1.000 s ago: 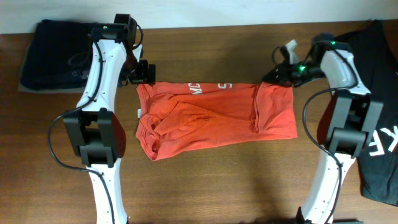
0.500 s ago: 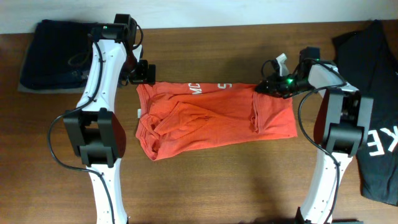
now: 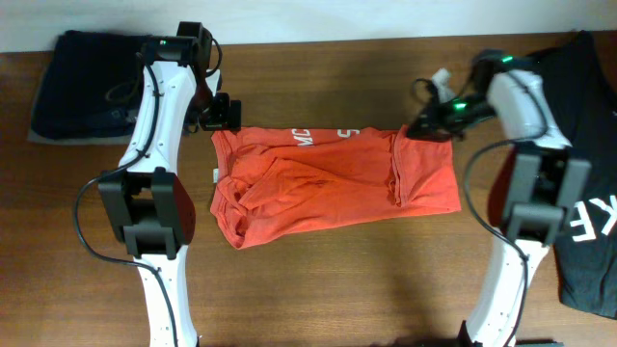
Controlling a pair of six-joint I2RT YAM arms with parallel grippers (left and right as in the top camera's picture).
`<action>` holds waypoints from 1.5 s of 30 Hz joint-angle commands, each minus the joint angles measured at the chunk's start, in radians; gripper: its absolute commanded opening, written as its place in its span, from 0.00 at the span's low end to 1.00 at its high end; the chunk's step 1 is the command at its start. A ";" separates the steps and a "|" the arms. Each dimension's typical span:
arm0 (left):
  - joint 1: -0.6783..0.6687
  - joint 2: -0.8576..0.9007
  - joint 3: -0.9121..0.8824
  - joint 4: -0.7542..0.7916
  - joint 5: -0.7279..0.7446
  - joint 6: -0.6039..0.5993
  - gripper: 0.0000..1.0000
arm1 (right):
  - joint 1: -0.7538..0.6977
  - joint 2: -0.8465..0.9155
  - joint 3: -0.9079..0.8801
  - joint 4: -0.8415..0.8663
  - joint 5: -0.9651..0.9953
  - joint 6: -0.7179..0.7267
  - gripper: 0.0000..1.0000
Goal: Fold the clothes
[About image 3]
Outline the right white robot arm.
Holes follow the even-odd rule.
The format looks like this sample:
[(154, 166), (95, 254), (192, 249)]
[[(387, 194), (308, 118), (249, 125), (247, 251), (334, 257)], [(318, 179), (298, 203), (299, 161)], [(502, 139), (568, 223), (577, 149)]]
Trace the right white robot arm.
[(439, 69), (423, 79), (430, 97), (411, 124), (410, 139), (446, 142), (464, 139), (466, 131), (497, 119), (504, 140), (487, 145), (468, 161), (464, 198), (471, 202), (470, 176), (480, 157), (499, 147), (511, 152), (500, 170), (487, 215), (469, 211), (493, 236), (493, 249), (481, 294), (454, 338), (426, 339), (426, 346), (516, 346), (517, 330), (529, 286), (538, 266), (572, 217), (591, 163), (576, 153), (559, 129), (544, 94), (535, 63), (498, 50), (472, 61), (465, 86), (454, 92), (450, 72)]

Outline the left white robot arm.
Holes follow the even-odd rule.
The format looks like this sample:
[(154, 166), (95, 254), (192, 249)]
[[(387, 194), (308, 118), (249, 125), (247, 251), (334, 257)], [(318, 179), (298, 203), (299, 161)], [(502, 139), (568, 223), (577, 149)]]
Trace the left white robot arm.
[(186, 279), (196, 209), (179, 180), (185, 133), (237, 130), (241, 103), (221, 90), (223, 54), (211, 37), (154, 37), (141, 55), (138, 120), (117, 169), (94, 180), (116, 238), (139, 273), (152, 346), (197, 346)]

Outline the red polo shirt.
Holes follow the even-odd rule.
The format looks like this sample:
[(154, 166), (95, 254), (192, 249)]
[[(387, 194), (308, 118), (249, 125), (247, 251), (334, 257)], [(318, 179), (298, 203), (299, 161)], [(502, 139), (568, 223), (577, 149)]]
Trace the red polo shirt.
[(408, 128), (220, 131), (210, 211), (237, 250), (285, 235), (458, 212), (449, 142)]

